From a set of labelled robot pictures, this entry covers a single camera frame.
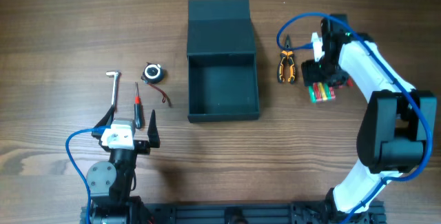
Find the dark green box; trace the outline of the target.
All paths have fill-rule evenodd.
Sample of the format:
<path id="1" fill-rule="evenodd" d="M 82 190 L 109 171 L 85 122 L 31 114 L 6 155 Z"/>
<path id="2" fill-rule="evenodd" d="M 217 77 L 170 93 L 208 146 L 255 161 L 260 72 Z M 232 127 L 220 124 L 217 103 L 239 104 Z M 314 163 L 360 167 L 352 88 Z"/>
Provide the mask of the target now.
<path id="1" fill-rule="evenodd" d="M 187 61 L 189 122 L 259 118 L 249 0 L 189 0 Z"/>

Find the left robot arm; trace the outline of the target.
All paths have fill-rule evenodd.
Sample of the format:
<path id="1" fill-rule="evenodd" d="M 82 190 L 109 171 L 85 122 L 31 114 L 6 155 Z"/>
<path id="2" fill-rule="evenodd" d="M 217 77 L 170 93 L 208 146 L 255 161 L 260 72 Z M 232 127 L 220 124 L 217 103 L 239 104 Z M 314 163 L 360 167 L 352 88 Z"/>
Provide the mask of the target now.
<path id="1" fill-rule="evenodd" d="M 115 119 L 111 106 L 96 124 L 103 131 L 92 136 L 110 153 L 107 161 L 95 163 L 88 170 L 86 183 L 90 189 L 90 206 L 83 207 L 81 223 L 154 223 L 153 214 L 144 206 L 140 196 L 131 196 L 136 187 L 136 160 L 140 154 L 148 155 L 152 148 L 160 147 L 156 126 L 156 113 L 152 110 L 147 129 L 148 140 L 134 138 L 132 119 Z"/>

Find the orange and black pliers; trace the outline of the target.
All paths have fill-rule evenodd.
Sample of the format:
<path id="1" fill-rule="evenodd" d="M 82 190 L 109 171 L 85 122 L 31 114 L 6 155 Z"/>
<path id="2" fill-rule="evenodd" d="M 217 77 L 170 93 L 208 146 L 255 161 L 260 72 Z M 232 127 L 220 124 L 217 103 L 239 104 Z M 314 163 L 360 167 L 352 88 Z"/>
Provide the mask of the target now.
<path id="1" fill-rule="evenodd" d="M 294 52 L 291 50 L 291 37 L 289 35 L 286 36 L 283 49 L 280 52 L 277 81 L 279 83 L 287 81 L 290 84 L 295 84 L 296 82 L 296 65 L 294 63 Z"/>

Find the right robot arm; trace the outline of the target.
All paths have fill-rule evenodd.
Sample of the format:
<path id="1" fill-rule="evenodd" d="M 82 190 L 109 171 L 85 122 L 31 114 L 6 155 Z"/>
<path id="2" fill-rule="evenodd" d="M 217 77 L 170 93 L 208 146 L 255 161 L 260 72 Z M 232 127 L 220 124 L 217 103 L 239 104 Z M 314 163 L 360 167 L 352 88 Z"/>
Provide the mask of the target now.
<path id="1" fill-rule="evenodd" d="M 411 181 L 433 151 L 437 99 L 418 90 L 386 62 L 373 39 L 353 30 L 344 14 L 323 14 L 320 34 L 302 63 L 303 81 L 315 103 L 353 80 L 367 100 L 356 139 L 358 160 L 320 203 L 323 223 L 355 223 L 373 213 L 373 200 L 391 182 Z"/>

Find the red and black screwdriver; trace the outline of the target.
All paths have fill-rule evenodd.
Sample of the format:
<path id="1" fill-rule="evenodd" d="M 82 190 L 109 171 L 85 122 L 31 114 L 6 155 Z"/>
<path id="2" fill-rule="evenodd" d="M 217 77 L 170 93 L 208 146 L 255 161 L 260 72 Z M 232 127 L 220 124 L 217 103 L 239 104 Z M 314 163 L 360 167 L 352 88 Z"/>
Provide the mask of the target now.
<path id="1" fill-rule="evenodd" d="M 135 100 L 134 100 L 134 122 L 136 129 L 141 129 L 144 124 L 141 98 L 139 95 L 139 85 L 135 83 Z"/>

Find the small screwdriver set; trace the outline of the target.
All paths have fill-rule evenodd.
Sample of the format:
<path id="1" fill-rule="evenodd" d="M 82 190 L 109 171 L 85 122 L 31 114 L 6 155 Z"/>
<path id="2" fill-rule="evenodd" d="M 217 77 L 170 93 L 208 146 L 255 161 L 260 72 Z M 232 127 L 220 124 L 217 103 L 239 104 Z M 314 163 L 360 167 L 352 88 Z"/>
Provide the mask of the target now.
<path id="1" fill-rule="evenodd" d="M 336 98 L 334 89 L 326 83 L 313 83 L 308 87 L 309 96 L 312 103 L 333 101 Z"/>

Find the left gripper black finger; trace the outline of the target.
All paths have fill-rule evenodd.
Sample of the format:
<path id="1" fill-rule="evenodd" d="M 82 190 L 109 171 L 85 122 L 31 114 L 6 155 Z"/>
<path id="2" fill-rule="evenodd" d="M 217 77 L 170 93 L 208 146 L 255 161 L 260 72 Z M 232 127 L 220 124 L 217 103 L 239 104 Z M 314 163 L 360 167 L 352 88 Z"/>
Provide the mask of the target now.
<path id="1" fill-rule="evenodd" d="M 160 148 L 161 140 L 156 126 L 156 112 L 152 110 L 147 129 L 148 142 L 151 148 Z"/>
<path id="2" fill-rule="evenodd" d="M 109 110 L 106 112 L 104 117 L 94 126 L 94 129 L 97 129 L 99 127 L 104 126 L 110 126 L 114 119 L 114 113 L 115 113 L 116 107 L 114 105 L 111 105 Z M 92 137 L 94 138 L 101 138 L 103 131 L 93 131 Z"/>

